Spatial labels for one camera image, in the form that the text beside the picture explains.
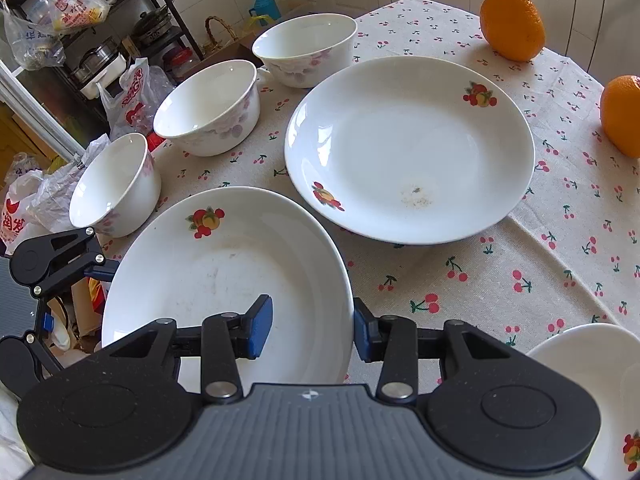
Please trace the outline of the white plate with fruit print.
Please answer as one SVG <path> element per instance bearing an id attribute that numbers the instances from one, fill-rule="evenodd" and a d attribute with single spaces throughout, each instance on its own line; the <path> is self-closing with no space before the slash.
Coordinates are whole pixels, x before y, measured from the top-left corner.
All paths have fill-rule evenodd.
<path id="1" fill-rule="evenodd" d="M 217 188 L 176 203 L 126 250 L 102 322 L 108 346 L 157 318 L 180 327 L 273 303 L 262 354 L 238 363 L 242 385 L 339 384 L 352 354 L 352 288 L 323 226 L 289 198 Z"/>

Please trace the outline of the white floral bowl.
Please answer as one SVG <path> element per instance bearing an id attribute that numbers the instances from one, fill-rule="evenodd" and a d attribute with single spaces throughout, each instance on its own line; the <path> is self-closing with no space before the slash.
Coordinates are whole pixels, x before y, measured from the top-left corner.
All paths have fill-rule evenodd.
<path id="1" fill-rule="evenodd" d="M 309 89 L 349 66 L 357 32 L 348 15 L 309 14 L 266 30 L 252 52 L 280 84 Z"/>
<path id="2" fill-rule="evenodd" d="M 200 70 L 160 104 L 153 119 L 154 132 L 198 157 L 232 150 L 258 123 L 257 79 L 257 68 L 245 60 Z"/>
<path id="3" fill-rule="evenodd" d="M 91 162 L 70 200 L 70 224 L 124 237 L 149 219 L 162 189 L 160 173 L 140 133 L 121 136 Z"/>

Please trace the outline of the large white fruit-print plate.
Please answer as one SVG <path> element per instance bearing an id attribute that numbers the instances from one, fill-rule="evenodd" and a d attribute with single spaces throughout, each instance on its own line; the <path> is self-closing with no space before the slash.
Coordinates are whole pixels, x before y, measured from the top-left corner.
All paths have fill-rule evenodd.
<path id="1" fill-rule="evenodd" d="M 401 245 L 463 240 L 501 221 L 532 180 L 523 113 L 485 76 L 425 56 L 362 62 L 314 87 L 284 141 L 305 202 Z"/>

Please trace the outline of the crumpled white bag near floor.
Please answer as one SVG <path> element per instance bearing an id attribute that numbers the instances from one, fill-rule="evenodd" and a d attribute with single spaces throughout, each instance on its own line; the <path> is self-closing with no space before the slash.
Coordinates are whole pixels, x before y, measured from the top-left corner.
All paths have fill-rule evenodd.
<path id="1" fill-rule="evenodd" d="M 81 157 L 53 174 L 30 170 L 4 194 L 1 209 L 3 255 L 10 256 L 24 240 L 70 230 L 70 200 L 80 178 L 96 156 L 111 143 L 107 134 L 92 141 Z"/>

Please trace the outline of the cherry print tablecloth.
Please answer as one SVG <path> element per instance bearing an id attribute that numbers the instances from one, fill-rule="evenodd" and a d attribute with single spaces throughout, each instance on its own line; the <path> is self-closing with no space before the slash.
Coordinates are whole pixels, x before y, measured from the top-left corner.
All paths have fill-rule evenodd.
<path id="1" fill-rule="evenodd" d="M 400 0 L 362 18 L 353 66 L 425 56 L 474 70 L 506 92 L 533 135 L 535 167 L 510 214 L 476 235 L 437 245 L 401 245 L 338 226 L 297 192 L 284 159 L 288 123 L 313 88 L 280 84 L 258 67 L 258 123 L 232 150 L 198 157 L 164 139 L 154 151 L 162 192 L 143 229 L 106 245 L 119 262 L 162 212 L 217 188 L 261 188 L 302 206 L 340 253 L 354 299 L 375 315 L 421 327 L 457 318 L 527 352 L 571 328 L 613 324 L 639 336 L 639 163 L 600 122 L 602 86 L 552 51 L 514 62 L 491 49 L 478 18 L 430 0 Z M 352 345 L 343 382 L 375 385 L 378 364 Z"/>

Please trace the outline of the red white plastic bag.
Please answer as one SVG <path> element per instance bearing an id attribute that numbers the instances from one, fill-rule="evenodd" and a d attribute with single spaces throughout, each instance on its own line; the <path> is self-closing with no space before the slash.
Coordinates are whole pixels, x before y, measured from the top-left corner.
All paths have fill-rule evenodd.
<path id="1" fill-rule="evenodd" d="M 147 58 L 137 58 L 119 77 L 122 91 L 111 96 L 99 81 L 96 84 L 110 125 L 110 140 L 136 132 L 147 136 L 153 131 L 153 119 L 169 93 L 175 89 L 160 66 Z"/>

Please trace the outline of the small white fruit-print plate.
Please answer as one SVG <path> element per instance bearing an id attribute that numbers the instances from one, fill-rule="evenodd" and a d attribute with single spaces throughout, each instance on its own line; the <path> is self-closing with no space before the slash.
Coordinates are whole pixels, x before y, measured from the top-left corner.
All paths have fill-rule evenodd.
<path id="1" fill-rule="evenodd" d="M 528 352 L 586 389 L 601 429 L 585 463 L 598 479 L 639 477 L 639 338 L 613 324 L 589 324 L 555 335 Z"/>

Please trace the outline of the white plastic bag on rack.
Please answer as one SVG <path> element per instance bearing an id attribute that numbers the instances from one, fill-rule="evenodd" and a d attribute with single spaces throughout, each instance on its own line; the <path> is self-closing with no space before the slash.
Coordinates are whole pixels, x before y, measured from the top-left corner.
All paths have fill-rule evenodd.
<path id="1" fill-rule="evenodd" d="M 103 23 L 111 10 L 106 0 L 48 0 L 52 30 L 67 35 Z"/>

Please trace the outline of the cardboard box on floor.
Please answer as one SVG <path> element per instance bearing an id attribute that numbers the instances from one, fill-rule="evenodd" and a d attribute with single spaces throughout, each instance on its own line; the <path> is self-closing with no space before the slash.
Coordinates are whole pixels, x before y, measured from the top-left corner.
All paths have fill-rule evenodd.
<path id="1" fill-rule="evenodd" d="M 262 67 L 264 62 L 262 62 L 258 56 L 254 55 L 252 51 L 256 39 L 256 34 L 249 34 L 238 41 L 233 41 L 231 44 L 228 44 L 227 47 L 223 47 L 214 53 L 206 54 L 205 58 L 197 62 L 182 76 L 182 79 L 186 80 L 186 78 L 193 76 L 201 70 L 205 70 L 209 66 L 224 61 L 245 60 L 252 62 L 256 67 Z"/>

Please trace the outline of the orange with green leaf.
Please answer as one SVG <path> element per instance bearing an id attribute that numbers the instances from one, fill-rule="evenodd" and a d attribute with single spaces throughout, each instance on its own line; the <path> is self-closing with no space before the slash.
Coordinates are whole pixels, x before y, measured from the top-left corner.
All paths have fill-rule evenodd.
<path id="1" fill-rule="evenodd" d="M 630 158 L 640 157 L 639 77 L 624 75 L 612 79 L 600 99 L 603 131 L 615 147 Z"/>

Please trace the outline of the teal thermos jug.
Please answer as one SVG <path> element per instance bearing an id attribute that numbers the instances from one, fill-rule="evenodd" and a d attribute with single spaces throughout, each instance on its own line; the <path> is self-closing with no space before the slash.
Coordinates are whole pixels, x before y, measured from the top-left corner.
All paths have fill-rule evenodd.
<path id="1" fill-rule="evenodd" d="M 256 18 L 260 26 L 268 26 L 279 21 L 280 9 L 276 0 L 254 0 L 253 6 L 248 10 L 251 18 Z"/>

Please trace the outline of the bumpy orange without leaf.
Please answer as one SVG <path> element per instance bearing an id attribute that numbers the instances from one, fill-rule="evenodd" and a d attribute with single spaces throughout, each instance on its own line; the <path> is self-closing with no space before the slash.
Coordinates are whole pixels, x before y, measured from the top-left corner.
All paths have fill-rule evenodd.
<path id="1" fill-rule="evenodd" d="M 484 0 L 480 30 L 496 52 L 514 62 L 532 60 L 546 43 L 544 22 L 533 0 Z"/>

